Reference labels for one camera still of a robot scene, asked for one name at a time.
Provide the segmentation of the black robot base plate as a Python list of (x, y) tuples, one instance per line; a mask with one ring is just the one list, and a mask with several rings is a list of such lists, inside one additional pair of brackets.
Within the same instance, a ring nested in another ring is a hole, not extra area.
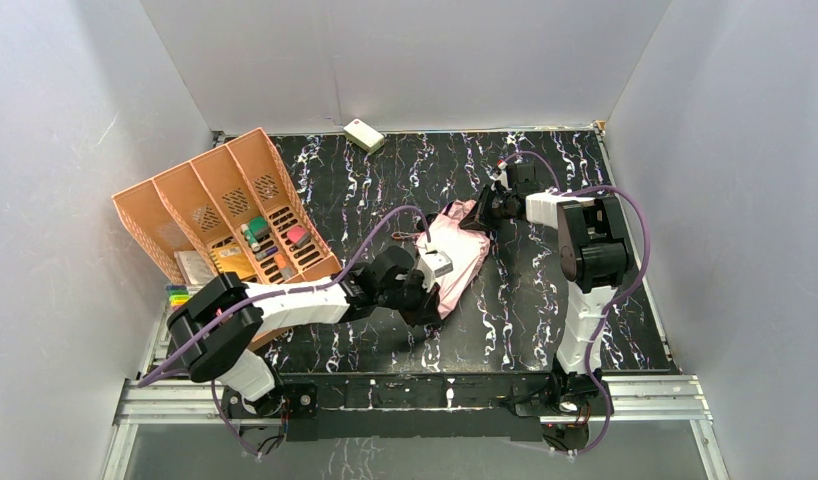
[(241, 426), (276, 420), (293, 442), (350, 437), (562, 440), (575, 448), (614, 409), (587, 376), (288, 374), (258, 403), (225, 387), (220, 405)]

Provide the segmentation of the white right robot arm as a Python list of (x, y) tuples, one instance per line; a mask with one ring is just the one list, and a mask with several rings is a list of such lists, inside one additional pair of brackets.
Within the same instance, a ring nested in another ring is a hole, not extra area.
[(634, 263), (617, 191), (610, 186), (547, 191), (531, 163), (501, 160), (494, 173), (493, 183), (483, 188), (460, 227), (490, 232), (504, 220), (520, 220), (557, 231), (569, 298), (556, 361), (568, 376), (596, 379), (607, 309)]

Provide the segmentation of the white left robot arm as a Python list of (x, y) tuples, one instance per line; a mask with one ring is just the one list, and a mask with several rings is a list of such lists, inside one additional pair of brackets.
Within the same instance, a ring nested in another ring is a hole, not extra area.
[(398, 312), (410, 326), (438, 324), (438, 280), (452, 269), (440, 250), (411, 254), (392, 246), (370, 263), (300, 284), (247, 283), (221, 274), (176, 310), (167, 327), (192, 382), (219, 382), (244, 401), (258, 403), (280, 382), (251, 350), (256, 337), (309, 324), (353, 322), (378, 308)]

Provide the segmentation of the black and pink folding umbrella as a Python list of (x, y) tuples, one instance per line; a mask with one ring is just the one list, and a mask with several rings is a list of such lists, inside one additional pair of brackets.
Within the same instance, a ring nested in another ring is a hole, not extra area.
[(460, 222), (474, 213), (475, 200), (453, 201), (428, 216), (435, 247), (442, 247), (453, 270), (436, 279), (440, 286), (438, 313), (444, 320), (479, 274), (490, 251), (490, 238), (481, 231), (467, 230)]

